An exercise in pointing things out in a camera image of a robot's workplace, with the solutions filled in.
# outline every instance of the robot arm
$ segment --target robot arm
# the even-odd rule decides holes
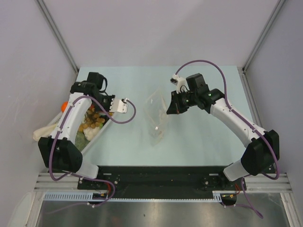
[[[184,80],[176,75],[170,80],[177,86],[177,90],[171,92],[171,103],[167,114],[181,114],[186,112],[189,107],[197,105],[200,109],[206,110],[222,121],[237,135],[246,148],[240,160],[224,169],[223,174],[227,180],[235,181],[249,174],[257,175],[274,163],[265,142],[227,107],[224,94],[220,90],[210,91],[203,76],[198,73],[186,78],[189,90],[185,92],[182,89]],[[279,135],[274,130],[267,132],[247,118],[245,119],[267,139],[277,159],[279,159]]]
[[[60,134],[56,139],[53,152],[52,168],[76,173],[88,178],[97,177],[98,166],[86,162],[74,143],[78,128],[88,108],[93,104],[95,110],[98,111],[100,109],[91,99],[82,98],[78,100],[78,98],[87,95],[93,97],[101,103],[107,112],[126,113],[128,108],[127,99],[117,99],[115,95],[108,96],[100,92],[104,81],[107,87],[107,80],[104,76],[90,72],[86,81],[75,82],[72,85],[68,105],[56,128],[49,137],[41,137],[38,142],[46,167],[49,167],[52,145],[59,131]]]

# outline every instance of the metal frame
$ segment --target metal frame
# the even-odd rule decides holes
[[[224,166],[100,166],[97,178],[115,184],[116,199],[201,200],[212,199],[215,190],[234,193],[234,184],[240,185],[240,179],[234,183],[226,182],[220,174],[223,169]],[[53,182],[48,173],[41,173],[35,186],[35,191],[48,192],[78,189],[82,192],[107,192],[105,184],[73,176]]]
[[[53,35],[55,36],[56,40],[58,41],[59,46],[62,48],[63,53],[65,54],[69,64],[71,65],[72,69],[75,71],[76,75],[79,72],[79,69],[76,65],[76,62],[74,58],[71,55],[71,52],[69,51],[55,21],[53,20],[53,17],[51,13],[49,12],[45,2],[43,0],[35,0],[37,3],[42,15],[44,16],[47,24],[49,25],[49,28],[51,29]]]
[[[248,67],[250,66],[252,60],[254,59],[254,57],[256,56],[258,50],[260,49],[261,45],[263,44],[265,38],[267,37],[271,27],[273,26],[274,22],[277,19],[277,16],[279,15],[279,13],[281,12],[281,10],[283,9],[283,7],[285,6],[286,2],[288,0],[279,0],[279,2],[276,4],[273,12],[271,13],[265,27],[263,28],[255,46],[253,47],[250,55],[248,56],[248,59],[246,60],[244,66],[243,66],[243,71],[246,72],[246,70],[248,69]]]
[[[260,127],[263,127],[261,119],[260,119],[260,115],[257,110],[256,102],[254,100],[254,97],[253,97],[251,89],[250,89],[250,85],[249,85],[247,77],[246,77],[246,73],[244,73],[242,68],[238,68],[238,72],[239,72],[240,79],[241,79],[241,82],[242,82],[242,85],[244,88],[244,93],[245,93],[245,96],[246,96],[246,99],[248,102],[252,120],[254,123],[259,125]]]
[[[286,211],[288,221],[291,227],[301,227],[303,225],[300,214],[297,212],[294,195],[287,177],[287,174],[281,174],[280,178],[272,181],[264,175],[250,176],[245,178],[248,193],[280,193],[284,209]],[[72,195],[82,195],[84,192],[96,192],[94,190],[78,190],[78,178],[73,176],[66,176],[58,182],[54,182],[48,173],[40,173],[36,186],[34,189],[34,202],[28,218],[27,227],[35,227],[38,222],[39,212],[42,206],[45,194],[52,193],[54,195],[61,195],[62,192],[70,192]],[[124,201],[124,202],[216,202],[219,193],[234,193],[234,191],[213,191],[213,200],[132,200],[132,199],[112,199],[110,201]]]

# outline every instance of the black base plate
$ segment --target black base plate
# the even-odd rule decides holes
[[[97,179],[116,186],[120,199],[212,199],[212,191],[235,191],[219,175],[225,166],[100,166]],[[79,190],[107,190],[101,182],[82,180]]]

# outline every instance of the orange fruit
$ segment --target orange fruit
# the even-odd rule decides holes
[[[64,103],[62,104],[62,106],[61,106],[61,111],[62,111],[62,113],[64,113],[64,111],[65,111],[65,109],[66,109],[66,107],[67,107],[67,104],[68,104],[68,102],[64,102]]]

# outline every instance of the gray wall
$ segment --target gray wall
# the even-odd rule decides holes
[[[45,0],[79,66],[242,66],[277,0]]]
[[[43,162],[35,129],[60,112],[75,75],[33,0],[2,0],[0,7],[0,226]]]
[[[267,129],[280,134],[280,165],[303,212],[303,1],[290,0],[248,70]]]

